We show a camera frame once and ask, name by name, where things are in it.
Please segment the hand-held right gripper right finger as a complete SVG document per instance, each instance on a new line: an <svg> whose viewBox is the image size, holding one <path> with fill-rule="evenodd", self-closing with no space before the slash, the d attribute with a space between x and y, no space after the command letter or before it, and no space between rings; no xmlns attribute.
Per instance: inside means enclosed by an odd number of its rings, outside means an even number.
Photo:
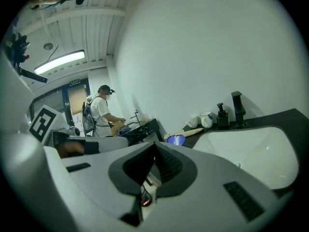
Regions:
<svg viewBox="0 0 309 232"><path fill-rule="evenodd" d="M262 182L219 156L183 146L166 144L197 166L197 177L181 195L158 198L152 212L142 222L143 232L260 232L292 197L281 198ZM263 209L249 221L224 185L237 182Z"/></svg>

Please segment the person's left hand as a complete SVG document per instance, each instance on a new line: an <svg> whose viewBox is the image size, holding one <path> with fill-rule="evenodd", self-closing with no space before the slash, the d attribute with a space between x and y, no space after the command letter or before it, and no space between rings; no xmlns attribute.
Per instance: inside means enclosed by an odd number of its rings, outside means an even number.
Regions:
<svg viewBox="0 0 309 232"><path fill-rule="evenodd" d="M60 143L55 146L55 149L61 158L68 158L76 154L84 155L84 146L76 141Z"/></svg>

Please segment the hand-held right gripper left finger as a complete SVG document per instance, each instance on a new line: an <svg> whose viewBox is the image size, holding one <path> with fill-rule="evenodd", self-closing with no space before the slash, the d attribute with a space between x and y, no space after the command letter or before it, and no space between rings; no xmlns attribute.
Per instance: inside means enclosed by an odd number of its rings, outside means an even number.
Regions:
<svg viewBox="0 0 309 232"><path fill-rule="evenodd" d="M0 166L15 197L52 232L153 232L129 223L90 199L72 179L57 150L29 134L0 134Z"/></svg>

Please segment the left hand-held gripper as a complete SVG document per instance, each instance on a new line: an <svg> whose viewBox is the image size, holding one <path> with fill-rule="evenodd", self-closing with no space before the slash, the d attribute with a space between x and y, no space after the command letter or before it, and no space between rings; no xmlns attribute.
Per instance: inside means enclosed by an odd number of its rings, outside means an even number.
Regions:
<svg viewBox="0 0 309 232"><path fill-rule="evenodd" d="M78 136L76 127L69 126L60 112L46 105L41 107L28 131L44 146L78 142L84 147L85 153L105 153L128 147L125 137Z"/></svg>

